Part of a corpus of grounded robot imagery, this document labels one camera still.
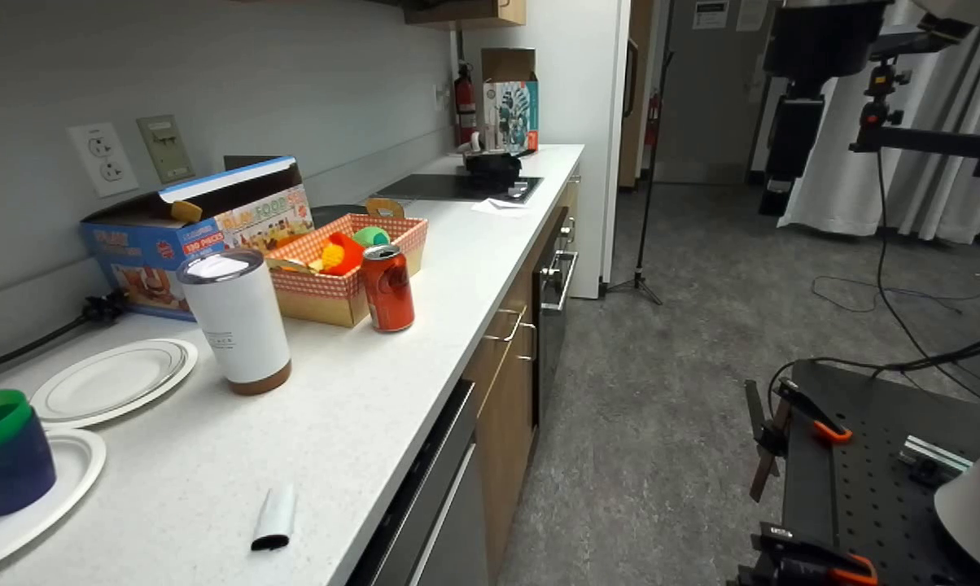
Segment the wooden top drawer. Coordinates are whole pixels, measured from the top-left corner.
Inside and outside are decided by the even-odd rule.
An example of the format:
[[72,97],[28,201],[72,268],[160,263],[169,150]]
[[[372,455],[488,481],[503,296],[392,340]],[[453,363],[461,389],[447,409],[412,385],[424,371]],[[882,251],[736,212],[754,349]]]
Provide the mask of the wooden top drawer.
[[488,329],[480,342],[480,357],[473,366],[473,375],[488,385],[509,342],[513,340],[517,320],[531,311],[534,301],[534,277],[531,269],[520,269],[510,282],[510,289],[505,294],[505,301],[499,302],[499,311],[488,320]]

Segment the black perforated robot table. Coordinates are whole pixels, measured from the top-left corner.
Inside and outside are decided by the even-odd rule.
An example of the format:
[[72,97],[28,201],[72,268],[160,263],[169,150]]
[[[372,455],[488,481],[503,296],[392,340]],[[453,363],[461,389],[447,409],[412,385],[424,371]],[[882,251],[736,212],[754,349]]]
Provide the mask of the black perforated robot table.
[[[939,454],[980,455],[980,405],[821,363],[794,363],[786,381],[849,426],[852,439],[828,450],[806,420],[794,417],[789,455],[775,473],[786,476],[783,517],[764,523],[870,557],[879,586],[980,586],[980,566],[933,514],[933,491],[953,480]],[[777,408],[777,385],[761,390],[768,409]],[[754,549],[725,586],[751,586],[758,561]]]

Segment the wooden upper shelf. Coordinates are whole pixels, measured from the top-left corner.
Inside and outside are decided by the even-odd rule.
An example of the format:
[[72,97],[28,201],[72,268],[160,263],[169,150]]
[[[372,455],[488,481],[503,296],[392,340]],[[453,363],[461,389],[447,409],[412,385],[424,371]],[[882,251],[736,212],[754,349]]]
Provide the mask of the wooden upper shelf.
[[523,26],[529,0],[412,0],[403,8],[403,21],[427,26]]

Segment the red soda can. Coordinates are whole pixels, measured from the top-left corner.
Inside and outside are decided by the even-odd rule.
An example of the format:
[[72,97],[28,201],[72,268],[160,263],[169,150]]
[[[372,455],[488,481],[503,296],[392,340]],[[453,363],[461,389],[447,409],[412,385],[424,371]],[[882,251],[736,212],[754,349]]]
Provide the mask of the red soda can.
[[379,333],[403,333],[412,327],[411,275],[397,245],[364,251],[361,282]]

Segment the colourful cardboard box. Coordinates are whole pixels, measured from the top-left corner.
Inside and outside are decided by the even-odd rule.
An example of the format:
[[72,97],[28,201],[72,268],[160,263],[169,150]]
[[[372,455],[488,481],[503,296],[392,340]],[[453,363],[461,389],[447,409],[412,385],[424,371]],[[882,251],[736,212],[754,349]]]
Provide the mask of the colourful cardboard box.
[[481,51],[481,137],[488,150],[534,153],[542,146],[542,104],[531,48]]

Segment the white plate under cup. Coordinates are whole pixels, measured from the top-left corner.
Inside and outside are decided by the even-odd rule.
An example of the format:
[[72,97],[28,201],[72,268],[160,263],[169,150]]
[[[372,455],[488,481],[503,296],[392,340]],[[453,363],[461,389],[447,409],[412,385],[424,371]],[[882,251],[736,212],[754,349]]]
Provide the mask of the white plate under cup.
[[24,510],[0,517],[0,562],[55,531],[99,485],[106,447],[99,434],[55,426],[48,438],[55,485]]

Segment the orange toy in basket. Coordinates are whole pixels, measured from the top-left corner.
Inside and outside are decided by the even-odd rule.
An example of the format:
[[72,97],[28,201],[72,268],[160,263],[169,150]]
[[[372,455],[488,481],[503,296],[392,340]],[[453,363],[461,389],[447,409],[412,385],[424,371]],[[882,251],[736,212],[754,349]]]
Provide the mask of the orange toy in basket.
[[364,260],[364,247],[352,236],[333,230],[320,256],[314,260],[314,269],[343,277],[354,269],[361,260]]

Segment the black induction cooktop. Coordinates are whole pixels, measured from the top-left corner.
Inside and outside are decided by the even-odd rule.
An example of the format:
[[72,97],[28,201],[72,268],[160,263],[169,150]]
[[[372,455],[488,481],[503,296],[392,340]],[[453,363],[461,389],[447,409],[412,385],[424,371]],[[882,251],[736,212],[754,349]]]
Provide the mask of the black induction cooktop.
[[537,190],[537,175],[517,175],[513,183],[480,183],[469,175],[408,175],[382,190],[392,200],[434,200],[434,201],[523,201]]

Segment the white wall outlet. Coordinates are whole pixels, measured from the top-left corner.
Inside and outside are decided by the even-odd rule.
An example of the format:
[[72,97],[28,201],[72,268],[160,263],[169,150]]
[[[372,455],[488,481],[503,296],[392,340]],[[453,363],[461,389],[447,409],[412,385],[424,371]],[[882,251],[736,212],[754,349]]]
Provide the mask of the white wall outlet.
[[123,153],[119,133],[111,124],[83,124],[72,128],[67,137],[99,194],[137,190],[137,173]]

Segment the red fire extinguisher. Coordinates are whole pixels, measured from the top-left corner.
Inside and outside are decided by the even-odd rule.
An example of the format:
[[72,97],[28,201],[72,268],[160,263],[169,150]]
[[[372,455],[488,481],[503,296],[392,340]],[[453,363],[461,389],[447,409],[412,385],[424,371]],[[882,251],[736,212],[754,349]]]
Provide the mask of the red fire extinguisher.
[[469,65],[453,81],[453,145],[461,146],[480,130],[480,96]]

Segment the blue cup with green rim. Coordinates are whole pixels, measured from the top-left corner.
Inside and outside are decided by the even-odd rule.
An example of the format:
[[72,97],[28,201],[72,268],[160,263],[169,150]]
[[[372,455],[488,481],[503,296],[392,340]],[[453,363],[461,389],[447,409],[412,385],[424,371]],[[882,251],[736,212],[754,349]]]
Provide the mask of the blue cup with green rim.
[[0,390],[0,514],[39,501],[55,485],[46,429],[24,390]]

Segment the orange black clamp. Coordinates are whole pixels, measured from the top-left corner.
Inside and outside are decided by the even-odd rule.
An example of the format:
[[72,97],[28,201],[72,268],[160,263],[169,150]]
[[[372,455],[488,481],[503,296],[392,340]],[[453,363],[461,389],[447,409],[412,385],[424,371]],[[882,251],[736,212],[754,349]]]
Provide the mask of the orange black clamp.
[[783,523],[761,523],[751,546],[761,555],[751,586],[879,586],[870,557],[804,540]]
[[804,417],[806,429],[828,450],[846,447],[852,429],[841,420],[828,417],[794,381],[777,385],[777,408],[768,409],[761,405],[761,390],[754,381],[746,385],[746,408],[751,425],[751,442],[758,454],[754,476],[750,481],[750,497],[758,501],[768,480],[777,473],[777,463],[789,455],[790,447],[790,420]]

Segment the white plate near tumbler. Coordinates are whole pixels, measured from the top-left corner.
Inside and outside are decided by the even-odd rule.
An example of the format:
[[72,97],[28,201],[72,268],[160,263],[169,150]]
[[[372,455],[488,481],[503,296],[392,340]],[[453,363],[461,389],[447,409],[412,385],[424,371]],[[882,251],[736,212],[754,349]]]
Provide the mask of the white plate near tumbler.
[[199,349],[183,340],[127,342],[83,357],[34,395],[48,426],[101,426],[172,395],[199,366]]

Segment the orange woven basket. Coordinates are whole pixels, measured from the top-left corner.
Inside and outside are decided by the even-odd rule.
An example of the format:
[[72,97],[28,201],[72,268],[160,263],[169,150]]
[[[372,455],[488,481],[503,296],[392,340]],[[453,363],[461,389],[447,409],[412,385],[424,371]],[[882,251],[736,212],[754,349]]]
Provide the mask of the orange woven basket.
[[350,275],[316,269],[322,247],[334,236],[354,239],[361,227],[384,227],[386,239],[408,256],[408,275],[421,269],[427,227],[429,227],[427,219],[343,216],[266,255],[275,294],[283,316],[346,327],[346,329],[358,327],[369,316],[369,301],[364,301],[358,268],[352,268]]

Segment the green toy in basket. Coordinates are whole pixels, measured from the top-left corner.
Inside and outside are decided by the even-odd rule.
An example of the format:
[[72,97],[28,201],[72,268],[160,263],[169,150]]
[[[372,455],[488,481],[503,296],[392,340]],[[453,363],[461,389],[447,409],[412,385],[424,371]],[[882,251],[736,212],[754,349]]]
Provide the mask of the green toy in basket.
[[379,224],[364,224],[364,227],[354,230],[354,242],[361,247],[379,247],[379,245],[392,245],[392,236]]

